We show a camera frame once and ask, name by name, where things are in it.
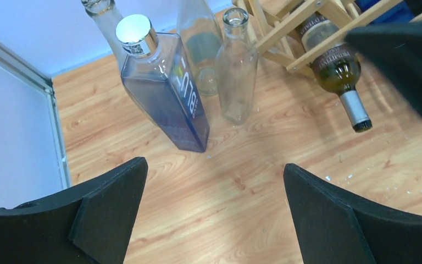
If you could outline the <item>dark labelled clear bottle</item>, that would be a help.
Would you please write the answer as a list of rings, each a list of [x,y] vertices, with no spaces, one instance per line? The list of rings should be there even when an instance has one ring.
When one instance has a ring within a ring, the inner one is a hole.
[[[116,7],[115,0],[81,0],[81,3],[107,40],[118,64],[118,69],[122,71],[127,53],[122,48],[115,30],[124,17]]]

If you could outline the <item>small clear bottle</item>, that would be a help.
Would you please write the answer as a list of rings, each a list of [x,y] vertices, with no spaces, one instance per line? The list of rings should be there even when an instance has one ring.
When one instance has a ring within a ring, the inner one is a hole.
[[[254,102],[259,54],[248,34],[249,16],[239,7],[223,15],[224,41],[216,56],[221,115],[236,125],[248,119]]]

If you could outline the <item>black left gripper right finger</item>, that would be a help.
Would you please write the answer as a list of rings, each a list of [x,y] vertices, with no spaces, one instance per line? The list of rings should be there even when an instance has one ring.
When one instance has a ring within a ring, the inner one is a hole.
[[[422,216],[289,163],[284,185],[304,263],[422,263]]]

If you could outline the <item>olive wine bottle silver neck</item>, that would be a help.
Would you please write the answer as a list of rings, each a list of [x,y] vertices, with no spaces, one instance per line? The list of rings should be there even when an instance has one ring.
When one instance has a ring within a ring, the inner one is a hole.
[[[337,31],[338,27],[319,12],[310,15],[296,27],[306,52]],[[355,132],[361,133],[373,127],[356,90],[361,64],[353,48],[340,41],[316,57],[310,68],[321,88],[339,97]]]

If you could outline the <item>clear glass bottle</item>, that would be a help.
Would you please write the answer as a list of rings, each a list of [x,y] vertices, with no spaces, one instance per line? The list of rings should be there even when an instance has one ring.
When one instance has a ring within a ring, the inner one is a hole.
[[[198,91],[218,93],[215,59],[223,43],[221,29],[206,1],[178,1],[176,30],[181,36]]]

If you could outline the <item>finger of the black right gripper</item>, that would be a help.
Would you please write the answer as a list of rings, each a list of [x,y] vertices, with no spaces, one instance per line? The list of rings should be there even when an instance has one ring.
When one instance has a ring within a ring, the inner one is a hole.
[[[348,31],[345,41],[422,117],[422,21],[357,27]]]

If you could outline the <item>blue square glass bottle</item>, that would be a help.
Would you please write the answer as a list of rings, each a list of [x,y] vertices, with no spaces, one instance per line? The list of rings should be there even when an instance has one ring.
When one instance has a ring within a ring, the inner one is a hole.
[[[210,127],[181,37],[157,33],[142,14],[121,19],[115,34],[127,53],[124,87],[179,150],[204,152]]]

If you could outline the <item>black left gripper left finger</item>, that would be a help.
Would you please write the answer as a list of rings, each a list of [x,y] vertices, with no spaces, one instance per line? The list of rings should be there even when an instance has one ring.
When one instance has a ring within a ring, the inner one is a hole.
[[[55,194],[0,208],[0,263],[123,263],[148,173],[144,157]]]

